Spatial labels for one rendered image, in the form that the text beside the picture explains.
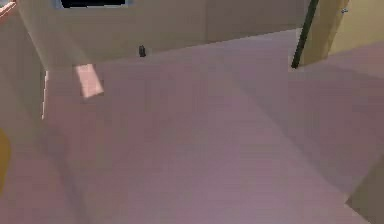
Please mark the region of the dark window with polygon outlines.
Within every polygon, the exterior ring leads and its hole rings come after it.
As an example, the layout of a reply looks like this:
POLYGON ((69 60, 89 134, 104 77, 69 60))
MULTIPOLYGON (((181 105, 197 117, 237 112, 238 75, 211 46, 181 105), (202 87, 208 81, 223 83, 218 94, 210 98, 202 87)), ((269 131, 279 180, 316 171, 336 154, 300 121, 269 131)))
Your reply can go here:
POLYGON ((57 9, 129 7, 135 0, 51 0, 57 9))

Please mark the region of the yellow room door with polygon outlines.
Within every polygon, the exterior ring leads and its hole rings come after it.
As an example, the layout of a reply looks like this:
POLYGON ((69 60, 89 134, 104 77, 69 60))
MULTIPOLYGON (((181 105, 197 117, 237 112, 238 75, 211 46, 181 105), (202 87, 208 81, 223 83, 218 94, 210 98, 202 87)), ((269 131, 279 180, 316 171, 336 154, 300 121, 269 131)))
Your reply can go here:
POLYGON ((310 0, 293 55, 291 67, 297 69, 328 57, 333 40, 350 0, 310 0))

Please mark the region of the yellow round object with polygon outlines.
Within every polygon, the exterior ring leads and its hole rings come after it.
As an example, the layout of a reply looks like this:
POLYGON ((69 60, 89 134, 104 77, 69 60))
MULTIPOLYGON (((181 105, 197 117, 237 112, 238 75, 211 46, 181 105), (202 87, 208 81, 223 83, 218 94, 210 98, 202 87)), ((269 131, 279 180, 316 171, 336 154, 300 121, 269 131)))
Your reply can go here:
POLYGON ((3 191, 5 177, 11 156, 10 141, 5 132, 0 128, 0 194, 3 191))

